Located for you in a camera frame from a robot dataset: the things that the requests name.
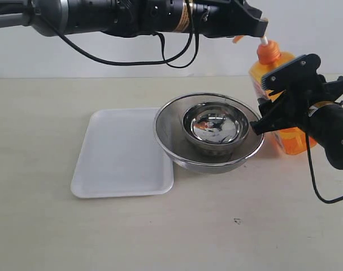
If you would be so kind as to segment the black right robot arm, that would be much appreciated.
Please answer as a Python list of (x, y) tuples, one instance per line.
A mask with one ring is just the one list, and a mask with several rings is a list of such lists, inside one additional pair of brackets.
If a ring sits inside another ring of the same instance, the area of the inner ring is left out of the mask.
[(263, 76), (262, 87), (279, 94), (273, 102), (259, 105), (262, 117), (252, 121), (256, 134), (298, 127), (317, 141), (331, 166), (343, 170), (343, 76), (328, 82), (323, 75), (281, 81)]

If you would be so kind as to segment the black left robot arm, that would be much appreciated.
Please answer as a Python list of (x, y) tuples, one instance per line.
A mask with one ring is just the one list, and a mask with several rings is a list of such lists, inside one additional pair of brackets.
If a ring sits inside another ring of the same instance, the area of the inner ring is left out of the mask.
[(0, 28), (22, 25), (47, 37), (102, 32), (133, 38), (155, 32), (207, 38), (263, 37), (267, 19), (246, 1), (0, 1)]

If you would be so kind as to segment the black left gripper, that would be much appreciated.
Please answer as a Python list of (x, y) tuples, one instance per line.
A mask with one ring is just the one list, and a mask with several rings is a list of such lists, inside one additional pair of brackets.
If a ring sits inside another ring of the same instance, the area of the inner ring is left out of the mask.
[(191, 1), (194, 32), (207, 38), (263, 37), (268, 20), (247, 1)]

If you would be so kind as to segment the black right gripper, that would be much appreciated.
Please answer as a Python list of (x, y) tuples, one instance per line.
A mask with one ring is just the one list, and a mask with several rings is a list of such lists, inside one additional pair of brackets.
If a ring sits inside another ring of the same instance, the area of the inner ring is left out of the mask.
[(272, 101), (258, 98), (262, 117), (250, 121), (256, 134), (288, 128), (308, 133), (332, 133), (334, 125), (334, 82), (323, 75), (289, 73), (281, 82), (286, 92)]

